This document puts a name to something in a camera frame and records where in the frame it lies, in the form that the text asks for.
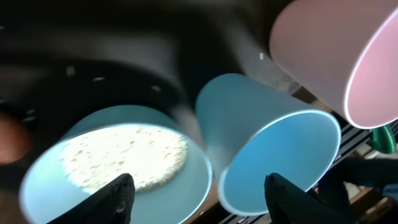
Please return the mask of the cooked white rice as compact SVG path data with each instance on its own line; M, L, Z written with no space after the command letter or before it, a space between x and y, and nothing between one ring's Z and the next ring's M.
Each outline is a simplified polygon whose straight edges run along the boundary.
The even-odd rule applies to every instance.
M179 133L132 124L98 129L65 143L60 156L69 181L93 194L121 174L136 192L159 188L184 167L188 142Z

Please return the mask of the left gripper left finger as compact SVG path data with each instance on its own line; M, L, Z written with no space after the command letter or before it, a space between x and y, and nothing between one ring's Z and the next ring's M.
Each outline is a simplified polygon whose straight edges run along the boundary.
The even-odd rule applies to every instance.
M129 224L134 196L132 176L121 174L49 224Z

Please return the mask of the small pink cup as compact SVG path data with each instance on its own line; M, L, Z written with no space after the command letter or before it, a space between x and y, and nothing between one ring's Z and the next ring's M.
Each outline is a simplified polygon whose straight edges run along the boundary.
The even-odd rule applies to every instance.
M302 86L361 129L397 119L397 0L297 0L269 50Z

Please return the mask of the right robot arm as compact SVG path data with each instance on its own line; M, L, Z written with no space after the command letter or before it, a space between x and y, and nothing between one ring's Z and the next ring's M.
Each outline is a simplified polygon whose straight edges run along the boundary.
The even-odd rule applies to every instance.
M318 182L319 198L336 213L356 223L345 182L371 187L381 195L397 200L397 160L348 157L328 170Z

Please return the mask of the orange carrot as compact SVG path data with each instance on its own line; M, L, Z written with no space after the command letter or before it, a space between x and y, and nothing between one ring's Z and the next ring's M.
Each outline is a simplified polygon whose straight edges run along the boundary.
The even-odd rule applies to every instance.
M28 129L12 116L1 113L1 165L18 161L31 149Z

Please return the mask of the small blue cup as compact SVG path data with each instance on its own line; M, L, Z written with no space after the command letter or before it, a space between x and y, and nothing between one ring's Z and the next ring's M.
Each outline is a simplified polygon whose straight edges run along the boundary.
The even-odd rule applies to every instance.
M309 190L340 148L341 128L330 113L237 73L210 80L195 113L220 204L239 216L269 211L269 174Z

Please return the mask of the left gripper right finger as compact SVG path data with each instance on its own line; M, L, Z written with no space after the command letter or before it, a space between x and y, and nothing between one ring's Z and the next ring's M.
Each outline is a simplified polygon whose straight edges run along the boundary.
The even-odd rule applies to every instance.
M349 220L334 212L278 173L266 176L266 204L275 224L344 224Z

